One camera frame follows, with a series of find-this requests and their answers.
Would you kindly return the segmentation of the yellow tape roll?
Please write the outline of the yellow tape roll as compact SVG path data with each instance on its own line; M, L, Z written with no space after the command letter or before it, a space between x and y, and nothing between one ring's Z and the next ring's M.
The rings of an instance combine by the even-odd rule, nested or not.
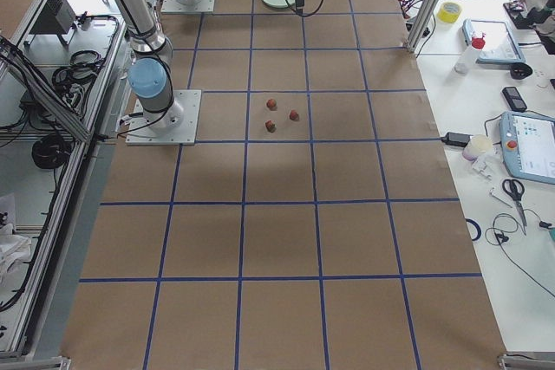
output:
M443 23L455 23L462 12L461 6L456 2L444 2L437 11L437 18Z

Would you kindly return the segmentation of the clear bottle red cap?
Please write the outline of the clear bottle red cap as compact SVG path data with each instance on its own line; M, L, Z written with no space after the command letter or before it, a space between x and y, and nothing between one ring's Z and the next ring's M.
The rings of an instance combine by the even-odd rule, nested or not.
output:
M454 71L461 75L466 75L477 62L482 49L485 47L485 35L474 34L467 49L460 56L454 65Z

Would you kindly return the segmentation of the blue teach pendant far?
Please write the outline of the blue teach pendant far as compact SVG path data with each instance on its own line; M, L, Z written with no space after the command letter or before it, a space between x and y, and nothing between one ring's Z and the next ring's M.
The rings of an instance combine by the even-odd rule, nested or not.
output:
M477 59L478 63L508 65L526 61L505 21L465 19L462 32L466 43L470 43L474 36L484 37L485 46Z

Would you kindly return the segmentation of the blue teach pendant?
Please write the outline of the blue teach pendant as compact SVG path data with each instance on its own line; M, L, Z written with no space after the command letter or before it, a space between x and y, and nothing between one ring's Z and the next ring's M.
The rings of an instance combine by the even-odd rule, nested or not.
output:
M484 37L485 46L477 59L478 63L508 65L526 61L505 21L465 19L462 32L466 43L470 43L474 36Z
M502 158L509 174L554 184L554 119L504 112L499 121Z

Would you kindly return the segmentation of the black power adapter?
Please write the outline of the black power adapter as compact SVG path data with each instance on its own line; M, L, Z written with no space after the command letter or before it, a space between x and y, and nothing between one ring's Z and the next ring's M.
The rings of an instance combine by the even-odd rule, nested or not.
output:
M466 147L472 138L471 135L465 133L447 132L441 137L441 142L447 146Z

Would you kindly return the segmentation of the black small bowl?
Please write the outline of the black small bowl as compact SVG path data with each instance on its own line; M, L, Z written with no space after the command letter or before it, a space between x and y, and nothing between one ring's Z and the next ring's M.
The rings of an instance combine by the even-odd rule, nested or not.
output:
M510 67L510 76L513 80L521 81L531 76L533 69L523 62L515 62Z

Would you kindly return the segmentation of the blue teach pendant near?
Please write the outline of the blue teach pendant near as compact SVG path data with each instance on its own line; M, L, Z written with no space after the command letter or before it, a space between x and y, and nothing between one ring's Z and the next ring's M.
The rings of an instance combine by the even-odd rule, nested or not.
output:
M554 184L554 119L504 112L499 121L502 158L509 174Z

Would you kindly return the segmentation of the blue tape roll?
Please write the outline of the blue tape roll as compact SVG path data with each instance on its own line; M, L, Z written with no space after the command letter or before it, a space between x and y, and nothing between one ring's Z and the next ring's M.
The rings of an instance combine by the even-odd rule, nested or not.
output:
M482 229L480 227L480 225L473 219L471 218L466 218L465 219L467 225L471 226L473 231L471 232L471 241L472 242L477 242L480 240L480 238L482 237Z

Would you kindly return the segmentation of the black handled scissors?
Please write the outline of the black handled scissors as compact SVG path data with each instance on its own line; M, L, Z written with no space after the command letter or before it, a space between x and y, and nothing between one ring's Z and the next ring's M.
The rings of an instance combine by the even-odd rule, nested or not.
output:
M523 205L521 203L522 197L525 193L525 187L518 179L504 179L501 185L504 193L507 194L514 202L522 223L523 233L526 235L527 220Z

